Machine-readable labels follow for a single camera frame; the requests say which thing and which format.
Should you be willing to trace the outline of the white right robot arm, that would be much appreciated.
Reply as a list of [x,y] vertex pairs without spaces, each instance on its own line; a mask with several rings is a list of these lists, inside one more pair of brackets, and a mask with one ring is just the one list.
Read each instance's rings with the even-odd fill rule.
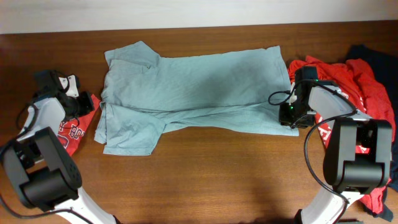
[[321,189],[305,208],[294,216],[294,223],[338,223],[345,211],[374,189],[387,185],[391,162],[392,126],[384,119],[374,119],[357,109],[328,80],[296,81],[290,91],[296,96],[288,109],[304,106],[322,117],[305,137],[308,142],[317,128],[331,128],[320,180],[310,165],[308,146],[304,158],[312,177]]

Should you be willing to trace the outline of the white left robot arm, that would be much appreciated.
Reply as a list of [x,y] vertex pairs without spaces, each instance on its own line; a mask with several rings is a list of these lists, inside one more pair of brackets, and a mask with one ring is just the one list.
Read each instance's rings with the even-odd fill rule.
[[69,223],[119,223],[87,194],[77,165],[57,136],[62,122],[94,108],[85,91],[38,93],[28,102],[21,132],[1,148],[1,165],[20,202],[40,213],[20,214],[2,200],[12,216],[28,220],[59,215]]

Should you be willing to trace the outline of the light blue t-shirt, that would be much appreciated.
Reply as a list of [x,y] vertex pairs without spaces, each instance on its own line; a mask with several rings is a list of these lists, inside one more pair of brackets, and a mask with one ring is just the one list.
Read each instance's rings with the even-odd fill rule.
[[280,47],[167,58],[142,41],[105,53],[95,140],[106,154],[148,156],[164,133],[199,126],[297,136],[279,123],[290,88]]

